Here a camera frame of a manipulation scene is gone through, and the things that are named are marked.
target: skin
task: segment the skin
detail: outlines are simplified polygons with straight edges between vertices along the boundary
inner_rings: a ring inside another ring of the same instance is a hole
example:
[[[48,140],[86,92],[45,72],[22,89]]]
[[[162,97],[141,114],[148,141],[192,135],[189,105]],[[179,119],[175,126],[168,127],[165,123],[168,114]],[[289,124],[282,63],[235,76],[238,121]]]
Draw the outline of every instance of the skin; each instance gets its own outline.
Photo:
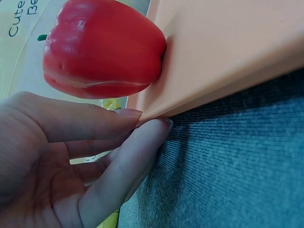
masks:
[[[133,195],[171,129],[170,120],[141,125],[140,116],[31,93],[2,101],[0,227],[97,227]]]

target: red bell pepper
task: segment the red bell pepper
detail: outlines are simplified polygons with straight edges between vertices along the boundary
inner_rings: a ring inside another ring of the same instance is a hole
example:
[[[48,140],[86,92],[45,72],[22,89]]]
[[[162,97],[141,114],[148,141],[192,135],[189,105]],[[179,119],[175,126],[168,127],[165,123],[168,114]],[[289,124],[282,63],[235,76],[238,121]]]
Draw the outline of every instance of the red bell pepper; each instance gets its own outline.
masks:
[[[158,79],[166,48],[159,28],[115,0],[69,0],[44,39],[45,80],[88,99],[142,91]]]

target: yellow paper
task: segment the yellow paper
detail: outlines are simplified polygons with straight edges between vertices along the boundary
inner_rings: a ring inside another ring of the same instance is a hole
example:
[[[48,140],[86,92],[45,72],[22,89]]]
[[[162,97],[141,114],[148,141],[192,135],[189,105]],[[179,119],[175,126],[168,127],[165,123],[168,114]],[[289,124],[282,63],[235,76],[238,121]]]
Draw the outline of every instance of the yellow paper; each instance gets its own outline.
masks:
[[[22,50],[49,0],[0,1],[0,99],[9,94],[10,84]]]

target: green pepper stem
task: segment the green pepper stem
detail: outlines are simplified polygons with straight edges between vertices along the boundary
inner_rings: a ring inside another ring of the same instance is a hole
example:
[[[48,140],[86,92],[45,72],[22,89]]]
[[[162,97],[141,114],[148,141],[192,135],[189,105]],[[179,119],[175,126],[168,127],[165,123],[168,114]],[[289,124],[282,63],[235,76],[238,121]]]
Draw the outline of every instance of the green pepper stem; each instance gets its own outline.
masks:
[[[37,40],[38,41],[43,41],[43,40],[46,40],[47,39],[47,35],[40,35],[38,38],[37,38]]]

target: ribbed fabric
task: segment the ribbed fabric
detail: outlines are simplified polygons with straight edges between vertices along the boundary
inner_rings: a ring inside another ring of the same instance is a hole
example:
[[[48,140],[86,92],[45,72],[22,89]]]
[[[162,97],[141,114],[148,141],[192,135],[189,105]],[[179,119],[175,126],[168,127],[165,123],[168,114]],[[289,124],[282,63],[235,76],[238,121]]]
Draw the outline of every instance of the ribbed fabric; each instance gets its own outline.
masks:
[[[304,69],[173,120],[119,228],[304,227]]]

